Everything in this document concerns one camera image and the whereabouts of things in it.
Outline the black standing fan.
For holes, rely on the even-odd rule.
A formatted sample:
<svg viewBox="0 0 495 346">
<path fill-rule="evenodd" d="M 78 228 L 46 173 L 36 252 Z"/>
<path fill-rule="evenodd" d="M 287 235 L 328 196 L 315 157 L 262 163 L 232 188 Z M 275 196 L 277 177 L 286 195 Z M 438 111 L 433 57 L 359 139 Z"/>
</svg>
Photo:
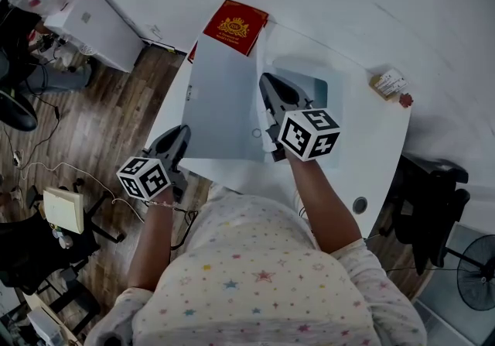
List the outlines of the black standing fan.
<svg viewBox="0 0 495 346">
<path fill-rule="evenodd" d="M 476 311 L 495 309 L 495 235 L 474 240 L 463 253 L 445 250 L 459 259 L 457 288 L 463 302 Z"/>
</svg>

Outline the white box with lid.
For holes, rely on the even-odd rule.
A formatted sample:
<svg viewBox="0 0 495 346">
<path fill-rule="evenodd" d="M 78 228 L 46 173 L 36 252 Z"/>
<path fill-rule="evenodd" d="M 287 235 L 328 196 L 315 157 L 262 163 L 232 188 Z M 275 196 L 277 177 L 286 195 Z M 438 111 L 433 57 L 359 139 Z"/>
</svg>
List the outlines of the white box with lid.
<svg viewBox="0 0 495 346">
<path fill-rule="evenodd" d="M 269 60 L 267 40 L 264 73 L 296 84 L 312 100 L 312 108 L 327 108 L 343 126 L 343 78 L 308 59 L 291 56 Z M 196 46 L 183 110 L 191 138 L 186 157 L 191 159 L 242 159 L 276 163 L 286 149 L 266 155 L 252 135 L 257 127 L 254 109 L 256 63 L 254 51 L 246 57 L 229 46 L 202 35 Z"/>
</svg>

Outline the white star print shirt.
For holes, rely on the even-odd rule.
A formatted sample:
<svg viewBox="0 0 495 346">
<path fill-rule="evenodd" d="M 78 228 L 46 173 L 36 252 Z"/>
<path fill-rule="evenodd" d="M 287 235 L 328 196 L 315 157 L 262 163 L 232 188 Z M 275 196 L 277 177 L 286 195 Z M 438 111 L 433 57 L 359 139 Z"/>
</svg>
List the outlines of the white star print shirt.
<svg viewBox="0 0 495 346">
<path fill-rule="evenodd" d="M 327 254 L 293 210 L 216 185 L 157 288 L 125 290 L 84 346 L 426 343 L 363 241 Z"/>
</svg>

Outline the black office chair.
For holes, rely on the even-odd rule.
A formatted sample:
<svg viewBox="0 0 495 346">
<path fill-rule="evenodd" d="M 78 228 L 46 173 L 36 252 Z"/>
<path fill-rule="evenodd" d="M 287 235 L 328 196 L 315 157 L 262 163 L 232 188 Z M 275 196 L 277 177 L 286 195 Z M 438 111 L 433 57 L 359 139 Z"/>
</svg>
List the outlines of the black office chair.
<svg viewBox="0 0 495 346">
<path fill-rule="evenodd" d="M 468 172 L 446 159 L 400 157 L 386 198 L 393 206 L 391 225 L 379 235 L 393 232 L 400 243 L 412 247 L 418 275 L 429 263 L 443 266 L 447 239 L 470 199 L 457 185 L 468 181 Z"/>
<path fill-rule="evenodd" d="M 0 281 L 7 287 L 19 288 L 32 295 L 56 270 L 72 268 L 78 271 L 84 267 L 89 257 L 100 249 L 94 237 L 96 234 L 115 244 L 122 242 L 123 234 L 115 238 L 93 222 L 98 208 L 110 197 L 110 192 L 103 192 L 90 210 L 83 211 L 83 233 L 63 231 L 73 241 L 69 248 L 62 248 L 40 210 L 22 221 L 0 223 Z"/>
</svg>

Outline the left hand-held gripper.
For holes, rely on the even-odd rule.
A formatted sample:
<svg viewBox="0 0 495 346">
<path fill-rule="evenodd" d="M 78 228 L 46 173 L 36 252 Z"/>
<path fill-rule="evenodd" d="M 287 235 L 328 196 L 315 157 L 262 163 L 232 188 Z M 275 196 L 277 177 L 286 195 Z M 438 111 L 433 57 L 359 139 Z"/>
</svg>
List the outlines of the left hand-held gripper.
<svg viewBox="0 0 495 346">
<path fill-rule="evenodd" d="M 174 199 L 180 203 L 188 182 L 178 164 L 189 145 L 188 125 L 178 125 L 161 134 L 143 156 L 130 157 L 116 175 L 130 197 L 151 201 L 164 189 L 172 188 Z"/>
</svg>

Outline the person's left forearm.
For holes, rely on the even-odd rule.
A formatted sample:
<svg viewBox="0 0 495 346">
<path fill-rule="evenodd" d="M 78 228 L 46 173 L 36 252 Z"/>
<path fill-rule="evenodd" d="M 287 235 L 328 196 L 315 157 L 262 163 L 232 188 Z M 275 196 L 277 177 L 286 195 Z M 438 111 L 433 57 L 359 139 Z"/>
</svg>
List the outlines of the person's left forearm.
<svg viewBox="0 0 495 346">
<path fill-rule="evenodd" d="M 173 214 L 170 207 L 152 205 L 128 270 L 128 288 L 154 291 L 169 264 Z"/>
</svg>

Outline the person's right forearm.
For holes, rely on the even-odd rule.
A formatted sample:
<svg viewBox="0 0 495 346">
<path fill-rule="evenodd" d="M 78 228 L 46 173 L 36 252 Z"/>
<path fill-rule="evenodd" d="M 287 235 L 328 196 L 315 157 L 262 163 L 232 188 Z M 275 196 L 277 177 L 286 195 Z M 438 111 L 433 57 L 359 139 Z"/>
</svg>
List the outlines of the person's right forearm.
<svg viewBox="0 0 495 346">
<path fill-rule="evenodd" d="M 360 229 L 316 161 L 285 153 L 318 246 L 333 253 L 362 239 Z"/>
</svg>

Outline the white cabinet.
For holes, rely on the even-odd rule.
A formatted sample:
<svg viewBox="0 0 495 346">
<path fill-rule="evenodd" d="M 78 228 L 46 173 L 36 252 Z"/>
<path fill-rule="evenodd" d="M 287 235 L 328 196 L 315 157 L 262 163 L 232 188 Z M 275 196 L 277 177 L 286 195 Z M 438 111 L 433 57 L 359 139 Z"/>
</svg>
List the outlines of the white cabinet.
<svg viewBox="0 0 495 346">
<path fill-rule="evenodd" d="M 144 42 L 106 0 L 72 0 L 46 17 L 45 26 L 81 53 L 130 74 Z"/>
</svg>

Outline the cream flat box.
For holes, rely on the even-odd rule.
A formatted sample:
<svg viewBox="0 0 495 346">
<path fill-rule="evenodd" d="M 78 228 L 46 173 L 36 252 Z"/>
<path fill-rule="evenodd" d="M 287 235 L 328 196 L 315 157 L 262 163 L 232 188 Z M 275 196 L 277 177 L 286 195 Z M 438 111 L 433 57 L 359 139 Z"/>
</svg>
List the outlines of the cream flat box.
<svg viewBox="0 0 495 346">
<path fill-rule="evenodd" d="M 54 187 L 43 191 L 46 220 L 57 227 L 77 234 L 84 232 L 84 196 Z"/>
</svg>

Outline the black rounded bag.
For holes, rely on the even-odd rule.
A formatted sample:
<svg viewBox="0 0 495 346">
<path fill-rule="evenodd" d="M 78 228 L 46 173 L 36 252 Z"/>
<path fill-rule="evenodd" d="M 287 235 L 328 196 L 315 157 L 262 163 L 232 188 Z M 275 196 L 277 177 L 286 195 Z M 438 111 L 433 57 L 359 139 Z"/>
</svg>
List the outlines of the black rounded bag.
<svg viewBox="0 0 495 346">
<path fill-rule="evenodd" d="M 38 125 L 33 106 L 13 89 L 0 89 L 0 122 L 21 132 L 31 132 Z"/>
</svg>

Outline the small round white container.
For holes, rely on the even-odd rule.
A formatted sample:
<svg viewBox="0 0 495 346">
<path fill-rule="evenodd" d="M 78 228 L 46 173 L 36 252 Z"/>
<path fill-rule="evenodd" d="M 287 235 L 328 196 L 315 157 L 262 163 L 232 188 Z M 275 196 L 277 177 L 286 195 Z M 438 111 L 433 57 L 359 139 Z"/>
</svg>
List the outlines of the small round white container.
<svg viewBox="0 0 495 346">
<path fill-rule="evenodd" d="M 73 239 L 69 235 L 64 234 L 61 228 L 53 228 L 52 233 L 53 237 L 58 240 L 61 248 L 69 249 L 73 247 Z"/>
</svg>

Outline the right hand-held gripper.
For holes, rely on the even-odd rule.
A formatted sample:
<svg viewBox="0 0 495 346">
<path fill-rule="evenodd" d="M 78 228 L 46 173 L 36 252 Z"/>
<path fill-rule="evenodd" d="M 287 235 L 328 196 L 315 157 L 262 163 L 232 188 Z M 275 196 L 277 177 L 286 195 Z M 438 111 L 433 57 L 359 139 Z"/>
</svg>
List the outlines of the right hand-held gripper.
<svg viewBox="0 0 495 346">
<path fill-rule="evenodd" d="M 272 118 L 266 132 L 277 147 L 301 161 L 318 159 L 333 151 L 341 127 L 327 108 L 312 108 L 312 100 L 303 89 L 270 73 L 261 75 L 259 87 Z"/>
</svg>

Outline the red hardcover book gold print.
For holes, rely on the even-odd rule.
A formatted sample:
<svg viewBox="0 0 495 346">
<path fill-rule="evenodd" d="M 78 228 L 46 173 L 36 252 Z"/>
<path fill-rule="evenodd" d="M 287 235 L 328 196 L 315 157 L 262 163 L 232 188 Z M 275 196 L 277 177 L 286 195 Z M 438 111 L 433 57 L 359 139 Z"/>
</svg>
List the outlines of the red hardcover book gold print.
<svg viewBox="0 0 495 346">
<path fill-rule="evenodd" d="M 233 0 L 225 0 L 203 30 L 209 36 L 246 57 L 251 53 L 269 14 Z"/>
</svg>

